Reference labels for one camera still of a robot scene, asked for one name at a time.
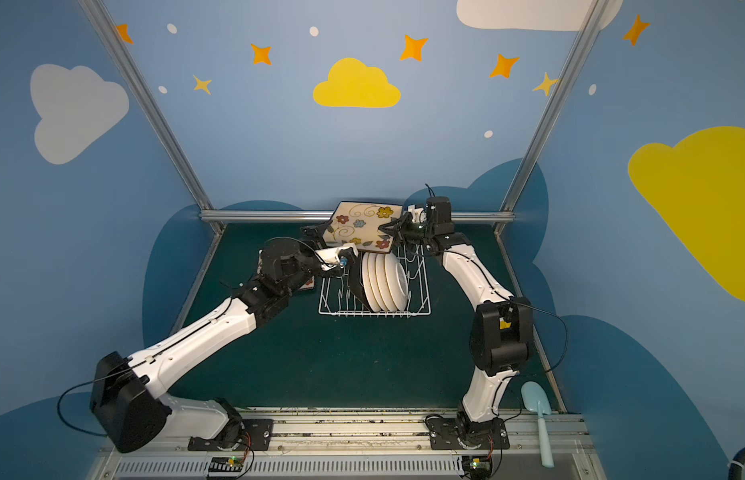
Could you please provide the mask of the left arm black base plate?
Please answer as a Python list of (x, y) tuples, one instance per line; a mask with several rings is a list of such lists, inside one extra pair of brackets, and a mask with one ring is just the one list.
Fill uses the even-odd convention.
[(188, 451), (266, 451), (270, 446), (274, 421), (270, 419), (233, 419), (215, 436), (192, 437)]

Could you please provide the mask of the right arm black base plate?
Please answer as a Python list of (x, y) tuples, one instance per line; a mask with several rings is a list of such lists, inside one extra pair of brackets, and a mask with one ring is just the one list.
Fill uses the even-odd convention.
[(429, 415), (424, 424), (432, 450), (507, 450), (511, 447), (506, 424), (500, 418), (476, 423)]

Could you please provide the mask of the black square floral plate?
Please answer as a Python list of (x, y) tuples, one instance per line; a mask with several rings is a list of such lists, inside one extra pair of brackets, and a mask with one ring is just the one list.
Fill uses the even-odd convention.
[(393, 247), (392, 236), (380, 227), (399, 219), (403, 206), (395, 204), (340, 202), (322, 234), (328, 246), (354, 243), (358, 251), (388, 254)]
[(348, 273), (348, 290), (360, 304), (360, 309), (368, 307), (368, 299), (364, 292), (364, 282), (362, 282), (362, 266), (360, 266), (360, 254), (352, 251), (346, 262), (346, 273)]
[(309, 280), (306, 280), (302, 286), (300, 286), (300, 291), (310, 291), (314, 290), (316, 288), (316, 278), (311, 277)]

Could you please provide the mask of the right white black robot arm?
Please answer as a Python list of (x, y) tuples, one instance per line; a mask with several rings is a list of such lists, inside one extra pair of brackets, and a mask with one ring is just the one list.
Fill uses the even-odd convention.
[(379, 228), (392, 240), (421, 246), (436, 257), (475, 308), (469, 348), (475, 364), (456, 420), (458, 436), (478, 441), (498, 423), (498, 408), (512, 379), (534, 353), (532, 306), (498, 282), (470, 239), (456, 230), (452, 204), (433, 196)]

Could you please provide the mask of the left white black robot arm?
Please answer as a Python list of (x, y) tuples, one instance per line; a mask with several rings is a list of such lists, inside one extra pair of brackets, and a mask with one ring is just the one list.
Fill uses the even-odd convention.
[(184, 437), (212, 449), (244, 447), (244, 421), (228, 401), (188, 400), (170, 388), (198, 364), (265, 326), (315, 277), (340, 276), (358, 260), (352, 243), (276, 237), (258, 252), (258, 268), (210, 313), (128, 357), (118, 352), (96, 366), (90, 410), (120, 453), (158, 438)]

